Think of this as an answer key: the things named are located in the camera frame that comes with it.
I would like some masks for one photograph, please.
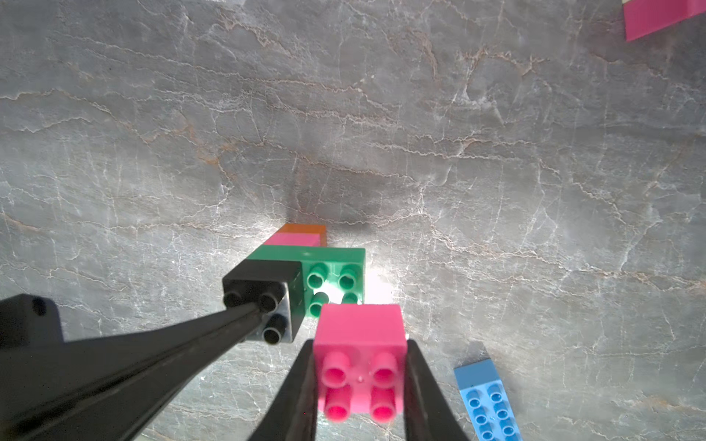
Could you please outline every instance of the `gray marble countertop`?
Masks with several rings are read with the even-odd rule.
[[[704,440],[705,76],[706,16],[628,44],[619,0],[0,1],[0,296],[154,329],[325,223],[471,439],[453,368],[490,355],[525,440]],[[145,434],[244,440],[314,326]]]

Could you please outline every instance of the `blue lego stud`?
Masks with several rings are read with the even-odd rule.
[[[480,441],[522,441],[503,381],[490,358],[453,373]]]

